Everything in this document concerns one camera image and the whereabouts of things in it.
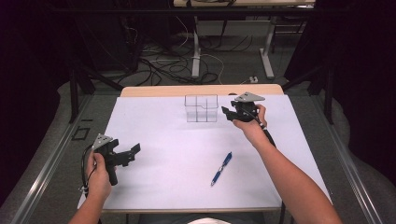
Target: table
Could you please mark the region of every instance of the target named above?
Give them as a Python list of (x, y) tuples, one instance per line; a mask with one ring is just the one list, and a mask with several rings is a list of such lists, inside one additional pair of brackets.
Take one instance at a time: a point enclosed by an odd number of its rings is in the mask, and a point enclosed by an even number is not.
[[(128, 167), (117, 170), (119, 184), (107, 199), (104, 212), (279, 208), (281, 199), (257, 151), (220, 111), (217, 122), (187, 122), (184, 118), (183, 96), (186, 94), (218, 93), (219, 105), (231, 107), (230, 101), (235, 96), (228, 94), (245, 91), (266, 97), (262, 104), (268, 108), (267, 120), (273, 124), (269, 131), (278, 148), (329, 196), (289, 97), (283, 95), (278, 85), (131, 87), (125, 88), (118, 98), (105, 135), (119, 139), (116, 152), (137, 143), (141, 144), (141, 151)], [(210, 187), (230, 150), (232, 160), (216, 185)]]
[[(186, 7), (187, 0), (174, 0), (175, 7)], [(287, 7), (306, 6), (315, 4), (315, 0), (236, 0), (233, 7)], [(192, 7), (226, 7), (228, 2), (205, 3), (191, 0)], [(199, 47), (199, 35), (258, 35), (265, 36), (264, 48), (260, 49), (262, 64), (265, 75), (269, 79), (275, 78), (268, 58), (269, 48), (276, 27), (276, 17), (269, 21), (228, 21), (227, 29), (221, 33), (223, 21), (198, 21), (195, 17), (196, 30), (194, 31), (194, 56), (192, 63), (192, 77), (199, 76), (199, 64), (201, 49)]]

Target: transparent box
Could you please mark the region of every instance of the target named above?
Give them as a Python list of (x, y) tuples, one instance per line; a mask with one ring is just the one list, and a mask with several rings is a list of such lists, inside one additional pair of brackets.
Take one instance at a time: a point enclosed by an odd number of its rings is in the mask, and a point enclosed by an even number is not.
[(217, 95), (186, 95), (184, 106), (187, 122), (216, 122), (218, 120)]

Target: blue pen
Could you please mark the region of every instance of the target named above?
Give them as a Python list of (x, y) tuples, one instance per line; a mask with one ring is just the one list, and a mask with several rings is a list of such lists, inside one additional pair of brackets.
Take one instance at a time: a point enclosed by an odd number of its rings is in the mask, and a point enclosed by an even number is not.
[(216, 173), (215, 177), (213, 177), (213, 180), (212, 180), (212, 183), (210, 184), (210, 186), (213, 186), (216, 183), (216, 181), (218, 180), (218, 178), (219, 178), (219, 176), (221, 174), (221, 171), (224, 169), (224, 166), (227, 165), (227, 163), (230, 161), (230, 159), (232, 157), (233, 157), (233, 153), (232, 152), (228, 153), (227, 157), (225, 158), (223, 164), (220, 166), (220, 168), (219, 168), (218, 172)]

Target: hand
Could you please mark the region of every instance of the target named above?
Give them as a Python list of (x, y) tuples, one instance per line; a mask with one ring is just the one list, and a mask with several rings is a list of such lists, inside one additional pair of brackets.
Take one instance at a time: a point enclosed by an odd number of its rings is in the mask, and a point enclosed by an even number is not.
[[(266, 127), (267, 121), (264, 118), (265, 107), (263, 105), (256, 106), (259, 109), (258, 118)], [(262, 127), (260, 127), (259, 123), (255, 119), (251, 120), (250, 122), (233, 119), (233, 125), (235, 125), (237, 128), (241, 129), (244, 132), (245, 137), (254, 147), (256, 147), (259, 143), (262, 143), (262, 141), (268, 141), (268, 138), (262, 131)]]
[(100, 153), (91, 151), (86, 172), (87, 176), (91, 175), (89, 179), (90, 189), (88, 197), (104, 202), (111, 192), (111, 184), (108, 180), (105, 159)]

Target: skin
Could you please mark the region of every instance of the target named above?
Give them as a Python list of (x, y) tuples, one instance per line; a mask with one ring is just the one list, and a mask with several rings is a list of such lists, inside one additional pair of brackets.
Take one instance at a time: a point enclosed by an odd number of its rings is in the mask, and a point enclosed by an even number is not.
[[(259, 119), (264, 119), (265, 107), (259, 108)], [(256, 120), (233, 120), (247, 140), (257, 149), (276, 189), (297, 223), (342, 223), (329, 199), (318, 185), (289, 161), (265, 136)]]
[[(262, 105), (257, 107), (260, 121), (267, 126), (264, 118), (265, 107)], [(256, 120), (251, 122), (233, 120), (233, 124), (243, 131), (247, 140), (259, 152), (280, 197), (297, 223), (342, 223), (318, 185), (269, 142)], [(105, 160), (99, 153), (91, 152), (88, 158), (86, 173), (89, 175), (91, 172), (88, 198), (69, 223), (95, 224), (100, 218), (111, 185), (108, 181)]]

